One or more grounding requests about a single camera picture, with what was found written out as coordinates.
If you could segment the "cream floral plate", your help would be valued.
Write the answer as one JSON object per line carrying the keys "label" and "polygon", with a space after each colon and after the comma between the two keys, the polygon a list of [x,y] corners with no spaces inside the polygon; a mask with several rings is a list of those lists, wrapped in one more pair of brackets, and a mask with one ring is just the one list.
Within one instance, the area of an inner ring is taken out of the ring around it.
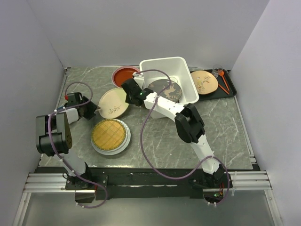
{"label": "cream floral plate", "polygon": [[129,107],[126,103],[126,92],[122,88],[114,88],[107,91],[100,99],[99,114],[105,119],[120,117]]}

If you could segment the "round bamboo mat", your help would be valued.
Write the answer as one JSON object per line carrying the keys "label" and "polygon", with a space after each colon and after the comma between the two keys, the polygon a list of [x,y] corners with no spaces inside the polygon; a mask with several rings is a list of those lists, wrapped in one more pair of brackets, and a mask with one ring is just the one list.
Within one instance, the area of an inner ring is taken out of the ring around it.
{"label": "round bamboo mat", "polygon": [[120,147],[125,141],[126,129],[121,122],[106,119],[95,125],[91,139],[98,149],[112,151]]}

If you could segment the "grey deer pattern plate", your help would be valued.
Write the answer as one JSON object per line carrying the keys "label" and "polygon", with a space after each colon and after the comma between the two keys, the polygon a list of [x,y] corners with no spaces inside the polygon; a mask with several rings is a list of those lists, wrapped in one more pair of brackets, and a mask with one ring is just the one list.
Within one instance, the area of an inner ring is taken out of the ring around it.
{"label": "grey deer pattern plate", "polygon": [[169,80],[166,79],[155,80],[148,85],[148,88],[157,94],[163,90],[160,96],[176,103],[179,102],[182,96],[181,87],[174,81],[171,81],[171,84],[169,84]]}

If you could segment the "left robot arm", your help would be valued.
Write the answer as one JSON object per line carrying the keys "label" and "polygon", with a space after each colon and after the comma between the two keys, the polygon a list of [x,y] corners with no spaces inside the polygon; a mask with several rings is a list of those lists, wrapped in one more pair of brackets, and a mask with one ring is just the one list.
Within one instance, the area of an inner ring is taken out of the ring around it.
{"label": "left robot arm", "polygon": [[63,107],[50,115],[36,117],[36,148],[40,154],[62,162],[67,170],[67,182],[76,188],[88,189],[93,185],[91,170],[72,148],[70,124],[81,118],[87,120],[95,116],[98,106],[80,92],[65,95]]}

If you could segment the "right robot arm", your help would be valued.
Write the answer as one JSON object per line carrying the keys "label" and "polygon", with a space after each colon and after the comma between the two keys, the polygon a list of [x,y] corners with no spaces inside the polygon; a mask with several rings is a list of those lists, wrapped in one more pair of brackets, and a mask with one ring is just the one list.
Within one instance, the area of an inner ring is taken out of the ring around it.
{"label": "right robot arm", "polygon": [[[134,79],[126,80],[121,86],[126,92],[126,103],[149,109],[149,113],[140,131],[140,146],[145,160],[157,174],[170,180],[182,180],[191,176],[199,166],[202,166],[204,173],[207,174],[206,182],[210,187],[217,187],[221,184],[224,176],[227,179],[227,188],[230,187],[228,170],[213,154],[205,135],[205,124],[194,104],[183,105],[175,103],[160,96],[160,94],[151,89],[145,88],[142,90]],[[179,138],[185,143],[190,144],[200,159],[198,165],[187,175],[182,177],[167,176],[156,169],[147,158],[143,147],[143,130],[153,111],[157,111],[175,123]]]}

